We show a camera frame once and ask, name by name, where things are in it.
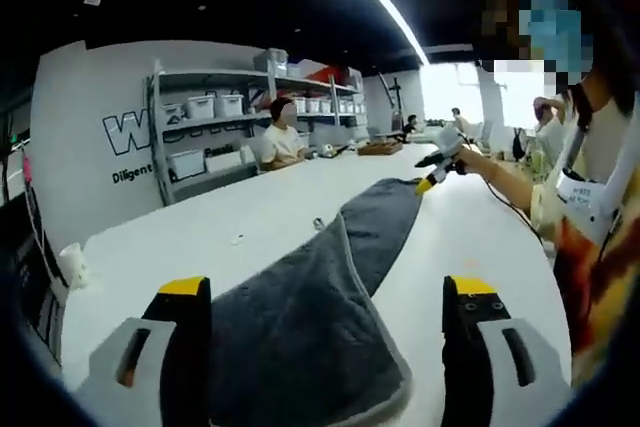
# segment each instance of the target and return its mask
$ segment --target office worker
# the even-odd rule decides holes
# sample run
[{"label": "office worker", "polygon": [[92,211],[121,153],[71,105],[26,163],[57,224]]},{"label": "office worker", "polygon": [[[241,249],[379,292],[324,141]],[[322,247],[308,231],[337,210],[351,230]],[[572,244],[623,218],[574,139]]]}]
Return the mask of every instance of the office worker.
[{"label": "office worker", "polygon": [[413,132],[416,131],[416,126],[418,125],[418,118],[411,114],[408,118],[407,118],[407,123],[405,124],[405,126],[402,128],[402,133],[405,135],[405,137],[408,134],[411,134]]},{"label": "office worker", "polygon": [[548,156],[548,161],[552,165],[555,165],[562,147],[564,145],[564,109],[556,110],[556,114],[553,113],[552,106],[548,101],[551,99],[545,99],[538,97],[533,102],[534,113],[538,120],[536,126],[536,137],[545,142],[548,148],[545,151],[545,155]]},{"label": "office worker", "polygon": [[471,135],[471,124],[467,119],[465,119],[460,113],[460,109],[454,107],[451,109],[451,113],[453,114],[453,123],[458,128],[460,132],[469,137]]},{"label": "office worker", "polygon": [[262,136],[262,168],[278,170],[304,160],[304,148],[294,122],[292,100],[280,97],[269,106],[272,123]]}]

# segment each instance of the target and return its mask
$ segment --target gray towel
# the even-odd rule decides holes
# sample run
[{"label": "gray towel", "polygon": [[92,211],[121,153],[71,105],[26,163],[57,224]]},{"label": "gray towel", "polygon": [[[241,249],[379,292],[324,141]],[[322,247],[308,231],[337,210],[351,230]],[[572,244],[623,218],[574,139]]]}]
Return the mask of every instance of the gray towel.
[{"label": "gray towel", "polygon": [[213,301],[212,424],[351,425],[402,407],[411,374],[370,297],[418,214],[415,185],[376,183],[307,244]]}]

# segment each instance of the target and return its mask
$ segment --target black ceiling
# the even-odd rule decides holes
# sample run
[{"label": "black ceiling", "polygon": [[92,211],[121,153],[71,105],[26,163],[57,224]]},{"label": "black ceiling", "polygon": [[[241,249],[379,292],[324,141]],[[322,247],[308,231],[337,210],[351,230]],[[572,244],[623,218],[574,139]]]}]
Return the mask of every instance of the black ceiling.
[{"label": "black ceiling", "polygon": [[[482,0],[392,0],[421,45],[470,43]],[[33,81],[39,56],[75,40],[190,39],[279,47],[365,72],[417,66],[377,0],[3,0],[0,101]],[[199,6],[206,5],[201,11]]]}]

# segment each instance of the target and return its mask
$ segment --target wooden tray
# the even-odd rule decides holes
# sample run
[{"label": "wooden tray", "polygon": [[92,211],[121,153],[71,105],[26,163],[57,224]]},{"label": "wooden tray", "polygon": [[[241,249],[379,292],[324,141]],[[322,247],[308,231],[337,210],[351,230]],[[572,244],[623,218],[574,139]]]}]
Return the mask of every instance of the wooden tray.
[{"label": "wooden tray", "polygon": [[360,147],[358,149],[358,155],[393,155],[399,150],[402,150],[402,144],[400,142],[388,141]]}]

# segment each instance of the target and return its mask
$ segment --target tabletop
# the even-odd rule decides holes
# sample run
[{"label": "tabletop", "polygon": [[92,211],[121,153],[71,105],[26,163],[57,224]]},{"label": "tabletop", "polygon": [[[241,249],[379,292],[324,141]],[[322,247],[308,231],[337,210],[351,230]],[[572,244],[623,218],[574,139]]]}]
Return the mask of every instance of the tabletop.
[{"label": "tabletop", "polygon": [[[431,145],[389,157],[345,153],[261,175],[158,210],[93,236],[85,259],[90,285],[73,291],[62,332],[65,384],[88,375],[90,353],[124,319],[139,317],[157,289],[206,275],[215,297],[315,235],[349,199],[382,178],[410,179]],[[442,281],[481,277],[513,317],[527,319],[556,348],[570,379],[569,334],[545,253],[529,227],[475,175],[450,174],[424,197],[405,246],[373,297],[413,373],[407,407],[384,425],[440,425]]]}]

